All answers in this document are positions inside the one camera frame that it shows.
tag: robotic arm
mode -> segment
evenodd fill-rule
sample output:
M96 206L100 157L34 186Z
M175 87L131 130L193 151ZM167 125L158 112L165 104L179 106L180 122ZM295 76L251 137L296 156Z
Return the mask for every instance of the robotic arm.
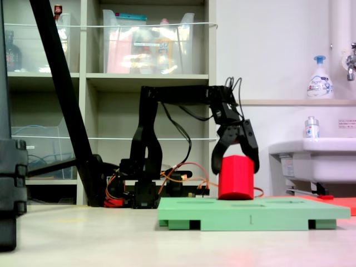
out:
M220 172L224 153L234 144L241 145L243 153L254 162L255 173L258 171L258 146L251 123L240 119L230 87L142 87L139 126L132 139L130 158L120 163L120 172L125 173L123 180L138 180L135 183L134 208L155 206L155 183L152 181L160 178L162 164L162 149L154 132L159 102L177 106L209 105L216 124L220 125L217 131L220 139L211 158L214 174Z

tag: shelf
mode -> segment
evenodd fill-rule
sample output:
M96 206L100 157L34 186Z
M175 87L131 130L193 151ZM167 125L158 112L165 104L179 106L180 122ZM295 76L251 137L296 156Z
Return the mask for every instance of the shelf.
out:
M26 180L26 185L76 185L77 180L57 179L57 180Z
M206 85L209 75L87 73L87 80L101 92L139 93L141 86Z
M125 181L125 185L130 186L130 185L135 185L135 180L131 180L131 181ZM163 180L155 180L153 182L156 182L156 186L161 186L163 184ZM198 186L201 184L202 181L189 181L189 182L185 182L183 183L184 186Z
M135 4L149 6L200 6L205 0L99 0L101 4Z
M356 106L356 99L241 100L241 104L243 106Z
M52 74L42 72L8 72L11 92L54 92ZM79 89L79 73L71 73L75 91Z

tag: red box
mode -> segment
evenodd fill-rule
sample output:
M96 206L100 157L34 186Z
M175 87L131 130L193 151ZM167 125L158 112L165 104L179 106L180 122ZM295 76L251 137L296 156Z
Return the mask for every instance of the red box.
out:
M254 162L249 157L233 155L223 158L218 199L254 199Z

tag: green shape sorter board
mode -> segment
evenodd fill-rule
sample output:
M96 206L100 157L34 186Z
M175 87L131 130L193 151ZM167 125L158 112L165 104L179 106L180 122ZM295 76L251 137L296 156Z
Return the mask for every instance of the green shape sorter board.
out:
M217 200L162 197L160 226L169 230L285 231L335 229L336 219L350 218L350 208L300 197Z

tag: sink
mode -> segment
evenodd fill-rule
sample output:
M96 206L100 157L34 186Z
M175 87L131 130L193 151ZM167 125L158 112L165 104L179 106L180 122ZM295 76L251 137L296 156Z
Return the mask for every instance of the sink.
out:
M281 159L287 179L325 183L356 183L356 139L304 138L269 147Z

